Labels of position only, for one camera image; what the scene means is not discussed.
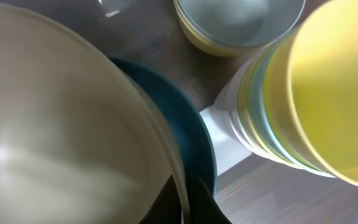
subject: light blue bowl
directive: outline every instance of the light blue bowl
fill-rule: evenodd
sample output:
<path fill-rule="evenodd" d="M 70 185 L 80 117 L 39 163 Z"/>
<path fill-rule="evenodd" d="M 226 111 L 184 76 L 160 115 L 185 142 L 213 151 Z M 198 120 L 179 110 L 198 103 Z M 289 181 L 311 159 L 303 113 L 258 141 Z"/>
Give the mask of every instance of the light blue bowl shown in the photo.
<path fill-rule="evenodd" d="M 198 110 L 184 93 L 164 76 L 135 62 L 110 57 L 154 101 L 175 136 L 186 180 L 201 179 L 213 196 L 217 193 L 214 148 Z"/>

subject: yellow container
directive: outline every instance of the yellow container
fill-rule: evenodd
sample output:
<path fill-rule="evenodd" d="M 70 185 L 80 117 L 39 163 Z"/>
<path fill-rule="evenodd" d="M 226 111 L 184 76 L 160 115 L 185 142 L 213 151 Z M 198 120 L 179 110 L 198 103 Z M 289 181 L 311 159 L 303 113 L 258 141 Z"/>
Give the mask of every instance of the yellow container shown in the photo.
<path fill-rule="evenodd" d="M 289 153 L 358 186 L 358 0 L 327 2 L 284 40 L 264 103 Z"/>

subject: kitchenware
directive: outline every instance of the kitchenware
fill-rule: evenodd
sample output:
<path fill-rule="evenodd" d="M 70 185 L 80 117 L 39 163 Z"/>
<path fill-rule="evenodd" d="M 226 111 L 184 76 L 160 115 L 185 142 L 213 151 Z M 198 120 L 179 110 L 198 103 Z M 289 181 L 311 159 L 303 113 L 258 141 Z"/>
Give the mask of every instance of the kitchenware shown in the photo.
<path fill-rule="evenodd" d="M 0 223 L 138 223 L 171 174 L 188 217 L 163 119 L 84 39 L 0 4 Z"/>
<path fill-rule="evenodd" d="M 284 40 L 264 103 L 291 155 L 358 186 L 358 1 L 327 2 Z"/>
<path fill-rule="evenodd" d="M 198 48 L 234 56 L 271 44 L 299 19 L 305 0 L 174 0 L 181 27 Z"/>
<path fill-rule="evenodd" d="M 191 203 L 191 223 L 231 222 L 220 210 L 211 192 L 201 179 L 188 180 L 189 198 Z M 139 224 L 176 223 L 179 224 L 180 203 L 173 178 L 169 178 L 155 200 L 149 213 Z"/>
<path fill-rule="evenodd" d="M 132 80 L 126 73 L 123 72 L 123 74 L 125 76 L 127 76 L 127 78 L 130 80 L 130 82 L 133 84 L 133 86 L 135 87 L 135 89 L 138 91 L 139 95 L 142 97 L 142 99 L 144 100 L 145 104 L 147 105 L 148 109 L 150 109 L 150 112 L 155 115 L 158 114 L 158 116 L 156 116 L 155 120 L 157 122 L 158 127 L 160 127 L 160 129 L 165 132 L 165 133 L 172 133 L 171 128 L 168 124 L 168 122 L 165 119 L 160 119 L 162 118 L 162 114 L 161 111 L 159 110 L 159 108 L 155 105 L 155 103 L 153 102 L 153 100 L 150 98 L 150 96 L 134 81 Z M 172 134 L 167 135 L 167 139 L 170 142 L 171 145 L 177 145 L 177 141 L 175 139 L 175 137 Z M 179 150 L 174 150 L 174 156 L 172 157 L 171 160 L 169 160 L 169 163 L 174 164 L 174 166 L 178 167 L 179 169 L 181 169 L 181 177 L 185 176 L 185 171 L 183 169 L 183 162 L 182 159 L 180 157 L 180 152 Z M 167 184 L 169 184 L 169 179 L 167 180 L 167 182 L 165 183 L 164 187 L 166 187 Z M 160 197 L 161 194 L 163 194 L 162 192 L 164 191 L 164 189 L 161 190 L 161 192 L 159 193 L 158 197 L 155 199 L 153 205 L 150 207 L 149 211 L 147 212 L 147 214 L 143 217 L 142 220 L 145 220 L 148 216 L 150 216 L 150 213 L 155 213 L 156 211 L 153 211 L 153 207 L 156 204 L 156 200 L 158 200 L 158 198 Z M 180 206 L 180 203 L 178 205 L 174 206 L 175 209 L 178 209 Z M 185 217 L 185 219 L 183 220 L 183 222 L 188 223 L 190 221 L 189 217 Z"/>
<path fill-rule="evenodd" d="M 248 96 L 245 97 L 245 100 L 239 101 L 239 113 L 241 114 L 245 111 L 248 111 L 249 113 L 249 116 L 246 117 L 248 120 L 242 120 L 242 123 L 251 123 L 253 131 L 257 133 L 256 136 L 258 137 L 258 141 L 261 142 L 264 147 L 276 154 L 279 158 L 286 160 L 286 164 L 290 163 L 292 164 L 291 167 L 298 169 L 301 168 L 313 174 L 332 177 L 331 175 L 318 170 L 312 164 L 302 164 L 298 161 L 298 159 L 287 153 L 287 151 L 277 141 L 269 126 L 269 122 L 266 118 L 265 107 L 263 104 L 263 82 L 267 65 L 269 64 L 270 58 L 275 52 L 276 46 L 278 45 L 279 43 L 276 43 L 274 46 L 272 46 L 272 49 L 267 52 L 265 59 L 261 61 L 261 64 L 257 67 L 254 75 L 251 78 L 248 91 L 247 88 L 239 90 L 239 94 Z"/>
<path fill-rule="evenodd" d="M 251 60 L 243 64 L 243 66 L 233 76 L 231 81 L 221 90 L 215 99 L 212 117 L 220 130 L 224 131 L 228 136 L 238 140 L 248 150 L 265 158 L 270 158 L 269 154 L 259 147 L 251 138 L 244 134 L 240 124 L 237 112 L 237 88 L 241 77 L 247 67 L 251 64 Z"/>
<path fill-rule="evenodd" d="M 110 57 L 153 99 L 178 142 L 186 178 L 203 180 L 212 195 L 217 192 L 216 160 L 208 131 L 191 101 L 163 75 L 135 62 Z"/>
<path fill-rule="evenodd" d="M 286 158 L 280 156 L 278 153 L 273 152 L 264 144 L 263 141 L 261 141 L 259 134 L 256 132 L 254 128 L 254 124 L 250 119 L 248 107 L 247 106 L 244 107 L 244 105 L 248 104 L 248 97 L 250 97 L 249 89 L 250 89 L 251 80 L 253 79 L 253 76 L 255 76 L 257 70 L 261 66 L 261 63 L 268 59 L 267 56 L 269 56 L 269 52 L 271 52 L 272 50 L 274 50 L 274 48 L 269 47 L 268 49 L 264 50 L 264 52 L 261 55 L 255 57 L 252 60 L 251 65 L 247 67 L 247 69 L 245 70 L 242 79 L 237 82 L 238 85 L 236 91 L 237 98 L 235 101 L 237 107 L 236 110 L 233 112 L 233 114 L 235 114 L 237 117 L 238 126 L 242 127 L 241 129 L 242 134 L 244 136 L 248 136 L 248 138 L 250 138 L 252 142 L 254 142 L 256 145 L 262 148 L 269 155 L 268 156 L 269 159 L 299 169 L 298 166 L 292 164 Z"/>

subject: table surface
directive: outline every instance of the table surface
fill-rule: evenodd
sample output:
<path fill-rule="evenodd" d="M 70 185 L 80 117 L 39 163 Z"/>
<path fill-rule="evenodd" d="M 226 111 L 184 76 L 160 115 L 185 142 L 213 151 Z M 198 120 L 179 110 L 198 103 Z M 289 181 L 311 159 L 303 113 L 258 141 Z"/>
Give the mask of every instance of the table surface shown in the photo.
<path fill-rule="evenodd" d="M 326 0 L 308 0 L 302 21 Z M 176 83 L 199 110 L 251 55 L 219 58 L 186 39 L 173 0 L 0 0 L 50 17 L 106 55 L 135 60 Z M 358 188 L 255 155 L 219 178 L 221 208 L 235 223 L 357 223 Z"/>

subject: white plate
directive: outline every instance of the white plate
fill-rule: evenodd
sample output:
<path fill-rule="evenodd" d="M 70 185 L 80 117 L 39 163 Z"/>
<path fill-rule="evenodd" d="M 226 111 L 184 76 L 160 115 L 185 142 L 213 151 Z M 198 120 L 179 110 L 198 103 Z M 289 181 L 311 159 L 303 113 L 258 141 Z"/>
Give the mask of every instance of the white plate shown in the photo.
<path fill-rule="evenodd" d="M 172 173 L 168 138 L 102 53 L 0 4 L 0 223 L 138 223 Z"/>

